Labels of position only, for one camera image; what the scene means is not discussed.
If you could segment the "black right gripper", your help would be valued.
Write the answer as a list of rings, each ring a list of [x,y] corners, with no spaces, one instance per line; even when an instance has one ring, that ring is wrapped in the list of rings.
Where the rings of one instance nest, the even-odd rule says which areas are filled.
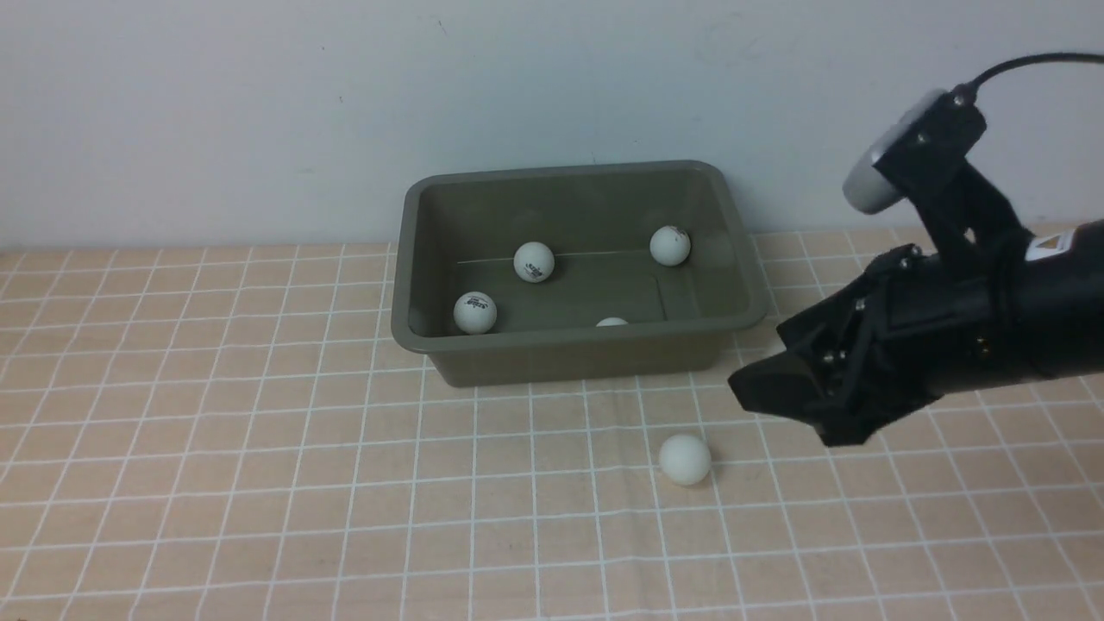
[[[825,448],[860,448],[940,398],[1005,385],[1005,260],[970,278],[894,248],[778,326],[783,345],[730,373],[745,411],[810,423]]]

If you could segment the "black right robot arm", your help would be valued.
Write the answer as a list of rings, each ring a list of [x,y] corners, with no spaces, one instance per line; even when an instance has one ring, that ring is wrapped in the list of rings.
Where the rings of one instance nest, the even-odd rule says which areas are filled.
[[[731,373],[737,403],[856,448],[940,398],[1101,372],[1101,223],[1036,236],[955,282],[913,244],[781,323],[784,349]]]

